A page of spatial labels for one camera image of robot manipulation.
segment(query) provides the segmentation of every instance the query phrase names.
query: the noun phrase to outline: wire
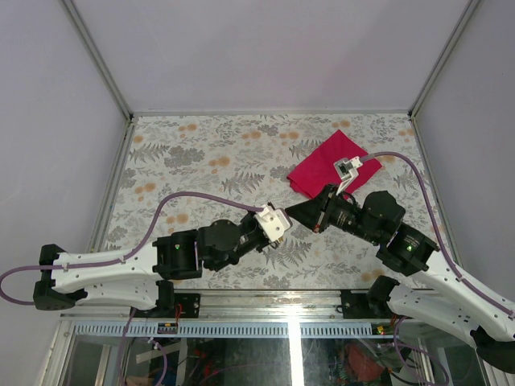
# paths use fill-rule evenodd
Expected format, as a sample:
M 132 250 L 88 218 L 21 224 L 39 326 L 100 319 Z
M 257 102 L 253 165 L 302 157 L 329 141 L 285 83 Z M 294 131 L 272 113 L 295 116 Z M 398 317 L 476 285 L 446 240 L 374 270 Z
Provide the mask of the wire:
M 151 340 L 151 342 L 161 351 L 161 354 L 163 354 L 163 373 L 161 373 L 161 377 L 158 380 L 158 383 L 155 384 L 155 386 L 162 386 L 162 382 L 164 380 L 164 377 L 167 376 L 167 368 L 168 368 L 168 359 L 167 359 L 167 353 L 164 351 L 163 346 L 161 346 L 159 343 L 157 343 L 155 340 Z
M 435 358 L 429 352 L 422 350 L 421 348 L 399 342 L 399 340 L 398 340 L 399 327 L 401 326 L 402 322 L 404 322 L 406 319 L 407 319 L 406 316 L 403 316 L 402 318 L 400 318 L 399 321 L 397 322 L 397 324 L 395 325 L 395 331 L 393 332 L 393 347 L 395 348 L 395 352 L 397 352 L 397 355 L 398 355 L 399 359 L 401 360 L 402 364 L 404 366 L 406 366 L 406 370 L 412 376 L 414 376 L 416 379 L 420 380 L 423 384 L 426 384 L 428 386 L 448 386 L 449 382 L 451 381 L 451 377 L 447 373 L 447 369 L 442 365 L 442 363 L 437 358 Z M 442 370 L 443 376 L 445 377 L 444 383 L 436 384 L 434 382 L 430 382 L 429 380 L 425 380 L 419 374 L 417 374 L 417 372 L 413 368 L 411 368 L 410 366 L 407 366 L 407 362 L 404 360 L 404 358 L 402 357 L 402 354 L 401 354 L 401 347 L 409 348 L 412 351 L 427 355 L 427 357 L 431 360 L 431 362 L 436 364 Z
M 136 255 L 136 253 L 138 253 L 141 250 L 141 248 L 143 248 L 143 246 L 146 244 L 146 242 L 150 239 L 150 235 L 152 234 L 152 231 L 154 231 L 154 227 L 159 218 L 159 213 L 162 211 L 164 205 L 171 199 L 177 199 L 179 197 L 199 197 L 201 199 L 210 199 L 211 201 L 217 201 L 218 203 L 224 203 L 225 205 L 229 205 L 231 207 L 237 207 L 239 209 L 243 209 L 246 211 L 259 212 L 259 211 L 263 210 L 262 207 L 252 207 L 249 205 L 244 205 L 243 203 L 236 203 L 234 201 L 231 201 L 230 199 L 223 199 L 223 198 L 217 197 L 215 195 L 208 195 L 206 193 L 199 193 L 197 191 L 178 191 L 176 193 L 172 193 L 170 195 L 167 195 L 164 199 L 161 200 L 161 202 L 159 203 L 158 207 L 155 210 L 154 217 L 152 218 L 152 221 L 150 222 L 150 226 L 149 226 L 148 230 L 146 231 L 145 236 L 138 243 L 138 245 L 136 245 L 136 247 L 134 249 L 132 249 L 129 253 L 127 253 L 123 257 L 124 260 L 130 259 L 134 255 Z M 115 264 L 119 264 L 119 263 L 120 263 L 120 259 L 113 259 L 113 260 L 101 261 L 101 262 L 97 262 L 97 263 L 69 264 L 66 266 L 66 269 L 109 267 L 110 265 L 115 265 Z M 53 270 L 63 270 L 63 269 L 65 269 L 65 267 L 63 267 L 62 265 L 26 265 L 23 267 L 10 269 L 0 276 L 0 297 L 4 298 L 8 302 L 18 304 L 20 306 L 33 306 L 35 304 L 34 302 L 26 302 L 23 300 L 18 300 L 18 299 L 12 298 L 11 296 L 7 295 L 2 289 L 3 280 L 6 277 L 12 275 L 13 273 L 18 273 L 18 272 L 40 271 L 40 270 L 53 271 Z
M 380 151 L 373 154 L 365 155 L 364 157 L 360 158 L 360 161 L 362 163 L 365 163 L 369 161 L 372 158 L 377 158 L 382 155 L 391 155 L 394 157 L 398 157 L 404 161 L 411 167 L 411 170 L 415 173 L 415 176 L 417 177 L 418 184 L 420 185 L 420 189 L 422 190 L 422 195 L 424 197 L 424 201 L 426 202 L 427 211 L 429 212 L 429 217 L 431 218 L 431 223 L 433 224 L 433 229 L 435 230 L 436 239 L 439 242 L 439 247 L 442 250 L 443 257 L 445 258 L 445 261 L 449 265 L 449 268 L 452 270 L 452 272 L 456 275 L 457 278 L 459 278 L 474 294 L 485 300 L 486 302 L 490 303 L 492 306 L 495 306 L 499 310 L 503 311 L 505 314 L 507 314 L 510 318 L 512 318 L 515 315 L 515 311 L 510 310 L 509 308 L 503 306 L 499 302 L 496 302 L 492 298 L 490 298 L 487 294 L 483 293 L 480 289 L 477 289 L 469 280 L 467 280 L 465 277 L 463 277 L 463 274 L 458 270 L 456 267 L 455 262 L 452 260 L 451 255 L 445 248 L 445 245 L 443 243 L 442 234 L 440 233 L 438 229 L 438 222 L 436 221 L 435 214 L 433 213 L 433 210 L 431 208 L 431 202 L 429 200 L 429 195 L 427 194 L 427 189 L 424 185 L 424 180 L 422 178 L 422 175 L 418 171 L 415 164 L 407 158 L 403 154 L 396 153 L 394 151 Z
M 183 305 L 180 303 L 177 303 L 175 308 L 176 308 L 176 310 L 175 310 L 175 325 L 176 325 L 177 332 L 179 332 L 179 319 L 180 319 L 180 315 L 183 313 Z

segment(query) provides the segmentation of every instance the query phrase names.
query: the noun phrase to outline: black joint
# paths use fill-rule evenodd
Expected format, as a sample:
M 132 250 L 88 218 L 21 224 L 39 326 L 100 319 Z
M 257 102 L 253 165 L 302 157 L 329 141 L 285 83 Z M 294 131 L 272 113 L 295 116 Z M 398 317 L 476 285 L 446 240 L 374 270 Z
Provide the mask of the black joint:
M 427 259 L 436 249 L 436 243 L 418 230 L 401 224 L 388 245 L 382 244 L 376 257 L 394 272 L 410 276 L 427 271 Z
M 41 247 L 39 254 L 39 265 L 53 265 L 54 261 L 59 259 L 59 254 L 66 252 L 55 244 L 47 244 Z
M 391 277 L 380 276 L 370 287 L 367 293 L 370 309 L 378 318 L 391 318 L 393 312 L 388 307 L 390 293 L 399 282 Z
M 476 352 L 482 360 L 502 372 L 515 374 L 515 341 L 497 342 L 481 326 L 471 331 L 470 335 L 476 342 Z
M 83 290 L 72 294 L 62 294 L 52 289 L 52 280 L 37 281 L 34 286 L 35 308 L 42 311 L 57 311 L 73 308 L 77 300 L 86 298 L 88 294 Z
M 202 267 L 196 255 L 196 231 L 176 232 L 159 237 L 152 246 L 158 249 L 157 265 L 152 267 L 165 280 L 202 277 Z

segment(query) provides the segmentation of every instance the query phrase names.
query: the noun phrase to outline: metal edge strip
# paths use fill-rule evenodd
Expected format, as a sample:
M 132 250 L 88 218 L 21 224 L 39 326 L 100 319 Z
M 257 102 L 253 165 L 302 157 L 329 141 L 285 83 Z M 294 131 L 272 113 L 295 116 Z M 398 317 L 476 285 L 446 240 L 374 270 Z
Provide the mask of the metal edge strip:
M 125 98 L 123 97 L 122 92 L 120 91 L 119 87 L 114 81 L 113 74 L 111 74 L 111 71 L 105 64 L 105 61 L 102 58 L 102 55 L 98 50 L 95 42 L 93 41 L 93 38 L 89 33 L 89 30 L 84 20 L 80 16 L 80 13 L 75 3 L 73 2 L 73 0 L 59 0 L 59 3 L 63 7 L 63 11 L 68 16 L 71 24 L 76 30 L 76 33 L 79 35 L 80 40 L 82 40 L 84 48 L 88 52 L 91 60 L 93 61 L 93 64 L 97 68 L 98 74 L 104 81 L 104 84 L 106 88 L 109 90 L 111 96 L 113 97 L 114 102 L 120 110 L 120 113 L 123 115 L 123 117 L 125 117 L 127 121 L 129 121 L 132 115 L 132 111 L 130 110 L 130 107 L 127 104 Z
M 459 38 L 467 28 L 467 25 L 470 23 L 472 17 L 474 16 L 474 14 L 476 14 L 477 10 L 479 9 L 482 3 L 483 0 L 469 0 L 467 6 L 465 6 L 463 13 L 459 17 L 459 20 L 454 27 L 454 30 L 452 31 L 451 35 L 449 36 L 449 39 L 445 43 L 445 46 L 443 47 L 443 50 L 440 53 L 440 56 L 436 60 L 436 63 L 431 69 L 431 72 L 427 77 L 426 82 L 422 86 L 420 93 L 417 95 L 417 98 L 415 99 L 413 105 L 410 108 L 410 111 L 408 112 L 408 115 L 410 115 L 411 117 L 416 117 L 418 112 L 422 108 L 422 105 L 424 104 L 424 101 L 429 95 L 429 92 L 433 88 L 433 85 L 435 84 L 436 80 L 439 78 L 440 72 L 442 71 L 446 62 L 451 57 L 451 54 L 456 47 L 456 44 L 459 42 Z
M 490 364 L 480 361 L 483 364 L 482 370 L 486 373 L 490 386 L 513 386 L 515 384 L 515 375 L 502 372 Z
M 105 344 L 102 346 L 102 353 L 100 357 L 100 363 L 98 365 L 97 377 L 95 378 L 95 386 L 104 386 L 105 374 L 107 372 L 107 363 L 109 362 L 109 356 L 111 353 L 111 346 Z
M 40 379 L 40 386 L 56 386 L 64 381 L 64 369 L 68 366 L 75 340 L 75 323 L 59 321 L 56 339 L 50 346 L 50 357 Z
M 285 115 L 285 114 L 407 114 L 407 109 L 349 109 L 349 110 L 317 110 L 317 109 L 306 109 L 306 110 L 218 110 L 218 111 L 169 111 L 169 110 L 151 110 L 151 111 L 139 111 L 134 113 L 135 117 L 202 117 L 212 115 Z
M 123 168 L 126 164 L 127 157 L 129 156 L 130 143 L 134 135 L 134 127 L 137 122 L 136 118 L 133 118 L 132 122 L 127 122 L 126 129 L 123 134 L 122 140 L 117 149 L 117 153 L 111 167 L 109 174 L 109 180 L 105 189 L 104 197 L 101 202 L 101 207 L 98 212 L 97 221 L 93 228 L 93 234 L 88 244 L 88 252 L 98 252 L 102 247 L 105 239 L 105 233 L 113 213 L 113 206 L 118 194 L 118 188 L 120 185 L 120 178 L 122 177 Z
M 449 216 L 445 211 L 445 207 L 442 201 L 442 195 L 440 195 L 438 185 L 435 180 L 435 174 L 431 169 L 431 163 L 429 162 L 429 157 L 427 156 L 426 147 L 424 146 L 424 142 L 422 140 L 422 136 L 420 135 L 420 131 L 418 130 L 417 121 L 415 117 L 410 118 L 411 127 L 415 132 L 415 140 L 417 141 L 417 146 L 422 156 L 422 163 L 424 164 L 424 168 L 427 172 L 427 177 L 429 178 L 429 182 L 431 185 L 431 190 L 433 193 L 433 197 L 436 201 L 436 206 L 438 207 L 438 212 L 440 214 L 440 218 L 443 222 L 443 228 L 445 231 L 445 236 L 447 237 L 447 241 L 449 242 L 449 247 L 451 248 L 451 255 L 455 258 L 455 261 L 463 267 L 461 257 L 459 255 L 458 246 L 456 244 L 456 239 L 452 232 L 451 224 L 449 223 Z

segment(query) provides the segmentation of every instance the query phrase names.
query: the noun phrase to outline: orange flower pattern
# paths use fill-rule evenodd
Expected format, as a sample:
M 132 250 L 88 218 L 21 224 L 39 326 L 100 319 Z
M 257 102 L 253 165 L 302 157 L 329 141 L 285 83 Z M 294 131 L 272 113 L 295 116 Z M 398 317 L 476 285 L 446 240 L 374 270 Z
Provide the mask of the orange flower pattern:
M 104 248 L 135 245 L 159 200 L 174 191 L 202 191 L 251 205 L 271 201 L 277 207 L 305 200 L 290 189 L 286 176 L 338 129 L 368 152 L 394 150 L 407 155 L 423 172 L 414 131 L 403 114 L 140 117 Z M 371 191 L 388 190 L 406 208 L 406 222 L 434 238 L 422 194 L 407 165 L 390 156 L 380 162 L 383 167 L 355 192 L 356 199 L 362 203 Z M 215 219 L 237 223 L 244 214 L 218 203 L 181 198 L 165 205 L 152 237 L 206 226 Z M 337 229 L 316 235 L 295 222 L 278 249 L 250 253 L 238 265 L 176 285 L 366 288 L 381 274 L 419 285 L 382 265 L 374 257 L 376 249 Z

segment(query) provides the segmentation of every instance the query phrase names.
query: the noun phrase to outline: white bracket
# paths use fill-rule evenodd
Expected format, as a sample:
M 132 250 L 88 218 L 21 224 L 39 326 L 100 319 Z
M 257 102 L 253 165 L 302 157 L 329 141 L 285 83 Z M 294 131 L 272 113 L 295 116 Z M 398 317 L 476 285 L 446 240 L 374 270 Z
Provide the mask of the white bracket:
M 274 209 L 271 205 L 262 205 L 263 210 L 256 213 L 254 218 L 271 243 L 280 241 L 284 232 L 291 228 L 292 223 L 283 209 Z
M 419 271 L 410 277 L 426 283 L 446 298 L 452 300 L 459 308 L 472 316 L 492 338 L 499 342 L 515 340 L 515 319 L 508 316 L 483 298 L 474 294 L 462 280 L 452 272 L 441 252 L 433 252 L 426 262 L 427 271 Z M 478 290 L 510 310 L 515 309 L 515 303 L 496 294 L 481 281 L 477 280 L 463 268 L 456 266 L 460 273 Z
M 339 195 L 357 178 L 359 175 L 357 168 L 363 166 L 363 163 L 361 163 L 359 157 L 354 157 L 350 160 L 342 158 L 336 161 L 334 166 L 341 179 L 341 184 L 338 186 L 338 191 L 336 191 L 336 194 Z

